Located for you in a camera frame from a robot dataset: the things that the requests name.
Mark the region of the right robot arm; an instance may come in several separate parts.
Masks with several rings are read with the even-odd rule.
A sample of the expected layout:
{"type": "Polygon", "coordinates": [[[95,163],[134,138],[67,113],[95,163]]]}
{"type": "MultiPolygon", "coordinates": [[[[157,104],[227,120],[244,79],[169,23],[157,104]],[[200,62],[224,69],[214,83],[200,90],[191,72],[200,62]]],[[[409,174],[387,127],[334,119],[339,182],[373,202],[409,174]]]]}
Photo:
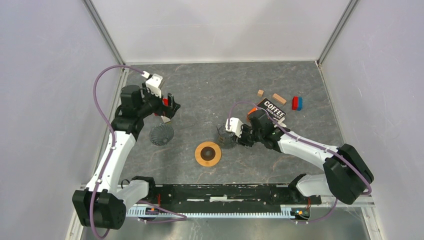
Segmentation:
{"type": "Polygon", "coordinates": [[[305,138],[269,117],[264,110],[247,116],[245,124],[236,117],[227,119],[225,130],[237,143],[252,147],[263,144],[267,149],[295,156],[323,171],[322,174],[300,174],[288,187],[289,199],[302,204],[312,196],[333,196],[351,205],[361,195],[372,192],[373,173],[358,151],[350,144],[327,145],[305,138]]]}

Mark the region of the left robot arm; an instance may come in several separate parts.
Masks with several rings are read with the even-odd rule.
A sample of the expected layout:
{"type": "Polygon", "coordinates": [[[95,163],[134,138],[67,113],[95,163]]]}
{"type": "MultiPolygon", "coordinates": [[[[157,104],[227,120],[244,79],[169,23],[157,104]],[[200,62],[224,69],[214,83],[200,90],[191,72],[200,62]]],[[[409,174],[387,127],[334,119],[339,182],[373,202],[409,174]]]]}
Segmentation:
{"type": "Polygon", "coordinates": [[[110,123],[107,148],[93,177],[83,190],[76,190],[72,203],[82,226],[118,230],[127,210],[138,201],[153,203],[157,198],[152,177],[135,176],[119,189],[119,179],[131,149],[144,127],[144,119],[157,115],[172,119],[181,107],[174,96],[157,96],[152,87],[128,85],[120,93],[121,104],[110,123]]]}

